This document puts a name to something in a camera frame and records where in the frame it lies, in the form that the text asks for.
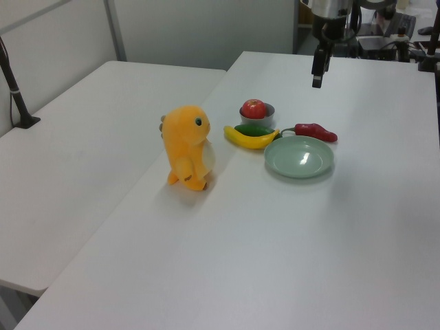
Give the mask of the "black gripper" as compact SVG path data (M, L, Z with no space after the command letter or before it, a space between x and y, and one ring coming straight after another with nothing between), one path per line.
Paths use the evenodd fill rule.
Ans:
M344 43L345 25L345 16L335 19L321 17L316 14L313 16L312 35L318 40L311 69L313 88L321 88L323 75L329 71L333 45Z

